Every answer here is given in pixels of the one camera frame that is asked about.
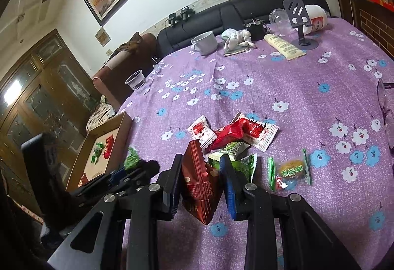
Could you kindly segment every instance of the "brick pattern panel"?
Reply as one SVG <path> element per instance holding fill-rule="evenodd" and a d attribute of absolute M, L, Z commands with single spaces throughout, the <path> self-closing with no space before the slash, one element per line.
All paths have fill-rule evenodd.
<path fill-rule="evenodd" d="M 394 59 L 394 30 L 373 15 L 360 9 L 361 29 L 389 57 Z"/>

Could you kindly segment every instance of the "sofa backrest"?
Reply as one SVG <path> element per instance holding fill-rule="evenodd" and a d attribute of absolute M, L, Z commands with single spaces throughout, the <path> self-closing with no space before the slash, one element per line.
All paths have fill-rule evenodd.
<path fill-rule="evenodd" d="M 303 0 L 305 5 L 317 4 L 330 12 L 326 0 Z M 157 35 L 160 57 L 192 45 L 191 39 L 197 35 L 213 31 L 219 35 L 226 29 L 242 30 L 252 16 L 269 23 L 272 10 L 282 8 L 283 0 L 229 0 L 179 21 L 174 27 L 168 24 Z"/>

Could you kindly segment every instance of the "white and red candy wrapper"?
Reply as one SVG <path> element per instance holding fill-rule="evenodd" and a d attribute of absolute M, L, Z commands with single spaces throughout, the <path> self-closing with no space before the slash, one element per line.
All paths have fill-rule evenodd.
<path fill-rule="evenodd" d="M 232 122 L 239 120 L 244 131 L 242 140 L 265 152 L 278 131 L 278 126 L 247 118 L 243 113 L 238 112 Z"/>
<path fill-rule="evenodd" d="M 188 127 L 188 132 L 192 135 L 193 140 L 200 140 L 202 150 L 206 149 L 217 138 L 203 115 Z"/>

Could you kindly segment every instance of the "floral tablecloth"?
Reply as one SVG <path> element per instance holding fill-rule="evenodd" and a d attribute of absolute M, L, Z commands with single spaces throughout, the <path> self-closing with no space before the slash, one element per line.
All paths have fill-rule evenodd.
<path fill-rule="evenodd" d="M 264 40 L 231 57 L 223 57 L 220 38 L 206 57 L 179 50 L 150 74 L 150 91 L 130 96 L 120 112 L 134 118 L 131 145 L 161 170 L 185 152 L 186 129 L 200 115 L 213 129 L 238 111 L 274 122 L 279 132 L 269 149 L 248 150 L 260 159 L 253 181 L 268 190 L 267 157 L 284 161 L 306 148 L 313 185 L 281 194 L 301 194 L 362 269 L 371 269 L 394 239 L 393 158 L 376 94 L 380 77 L 394 82 L 394 62 L 343 19 L 330 19 L 313 37 L 319 47 L 291 61 Z M 231 220 L 224 195 L 208 226 L 180 203 L 172 222 L 158 224 L 160 269 L 243 269 L 246 236 L 247 222 Z M 277 249 L 281 268 L 280 241 Z"/>

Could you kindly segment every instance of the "silver bolt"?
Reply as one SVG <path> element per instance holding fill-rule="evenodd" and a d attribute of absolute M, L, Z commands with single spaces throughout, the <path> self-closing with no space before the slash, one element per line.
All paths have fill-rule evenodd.
<path fill-rule="evenodd" d="M 301 196 L 298 193 L 290 194 L 290 200 L 294 202 L 298 202 L 301 200 Z"/>
<path fill-rule="evenodd" d="M 245 189 L 249 191 L 253 191 L 257 189 L 257 185 L 255 185 L 254 183 L 247 183 L 245 184 Z"/>
<path fill-rule="evenodd" d="M 158 183 L 152 183 L 148 187 L 149 191 L 157 191 L 160 189 L 160 185 Z"/>
<path fill-rule="evenodd" d="M 115 200 L 115 195 L 113 194 L 106 194 L 104 197 L 104 201 L 109 203 L 109 202 L 113 202 Z"/>

